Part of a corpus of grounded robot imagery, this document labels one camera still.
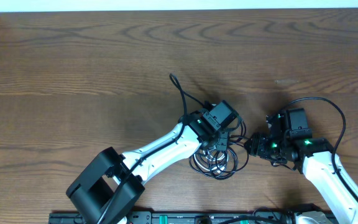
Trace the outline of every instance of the wood grain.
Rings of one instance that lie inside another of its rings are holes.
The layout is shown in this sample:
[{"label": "wood grain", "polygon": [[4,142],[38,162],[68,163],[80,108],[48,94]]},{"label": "wood grain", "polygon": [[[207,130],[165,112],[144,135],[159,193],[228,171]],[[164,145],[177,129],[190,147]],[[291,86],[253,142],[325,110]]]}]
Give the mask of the wood grain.
[{"label": "wood grain", "polygon": [[[183,109],[169,72],[199,99],[230,102],[249,135],[290,100],[333,100],[347,118],[339,154],[358,183],[358,9],[2,13],[0,223],[74,210],[65,191],[99,151],[171,130]],[[315,136],[336,140],[334,109],[299,106]],[[137,206],[157,211],[328,208],[302,175],[254,157],[225,181],[180,161],[146,187]]]}]

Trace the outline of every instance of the wooden table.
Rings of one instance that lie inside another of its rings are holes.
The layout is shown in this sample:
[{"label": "wooden table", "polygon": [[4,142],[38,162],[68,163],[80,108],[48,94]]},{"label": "wooden table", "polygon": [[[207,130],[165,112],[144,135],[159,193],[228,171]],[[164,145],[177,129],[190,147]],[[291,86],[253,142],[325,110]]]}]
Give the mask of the wooden table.
[{"label": "wooden table", "polygon": [[[358,9],[0,13],[0,223],[46,223],[52,211],[74,210],[65,191],[99,151],[136,149],[171,130],[183,109],[170,72],[197,98],[230,102],[248,136],[290,100],[333,100],[347,118],[338,153],[358,184]],[[334,144],[335,109],[298,106],[314,136]],[[177,162],[137,205],[299,203],[328,208],[304,176],[251,157],[225,181]]]}]

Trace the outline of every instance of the white wall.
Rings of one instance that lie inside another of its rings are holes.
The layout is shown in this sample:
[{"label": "white wall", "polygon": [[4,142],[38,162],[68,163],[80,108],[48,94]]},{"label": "white wall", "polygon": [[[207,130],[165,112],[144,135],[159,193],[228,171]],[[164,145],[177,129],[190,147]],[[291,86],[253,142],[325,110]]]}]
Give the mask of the white wall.
[{"label": "white wall", "polygon": [[0,0],[0,12],[358,7],[358,0]]}]

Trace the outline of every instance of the wooden tabletop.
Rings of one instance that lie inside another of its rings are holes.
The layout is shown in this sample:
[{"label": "wooden tabletop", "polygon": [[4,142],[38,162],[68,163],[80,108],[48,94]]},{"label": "wooden tabletop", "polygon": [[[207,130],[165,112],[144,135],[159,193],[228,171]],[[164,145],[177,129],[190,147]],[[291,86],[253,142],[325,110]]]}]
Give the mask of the wooden tabletop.
[{"label": "wooden tabletop", "polygon": [[[347,118],[338,154],[358,184],[358,9],[0,13],[0,223],[74,210],[65,191],[98,152],[171,130],[183,108],[170,72],[195,97],[228,101],[248,136],[291,100],[333,100]],[[336,110],[298,106],[334,144]],[[137,205],[156,211],[328,208],[303,175],[257,157],[224,181],[185,159],[145,187]]]}]

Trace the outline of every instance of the white background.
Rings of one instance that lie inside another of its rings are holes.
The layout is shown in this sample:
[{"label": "white background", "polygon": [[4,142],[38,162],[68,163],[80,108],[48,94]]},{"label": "white background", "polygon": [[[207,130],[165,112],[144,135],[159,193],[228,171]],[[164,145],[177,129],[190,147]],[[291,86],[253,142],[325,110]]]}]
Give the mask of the white background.
[{"label": "white background", "polygon": [[358,0],[0,0],[0,12],[358,7]]}]

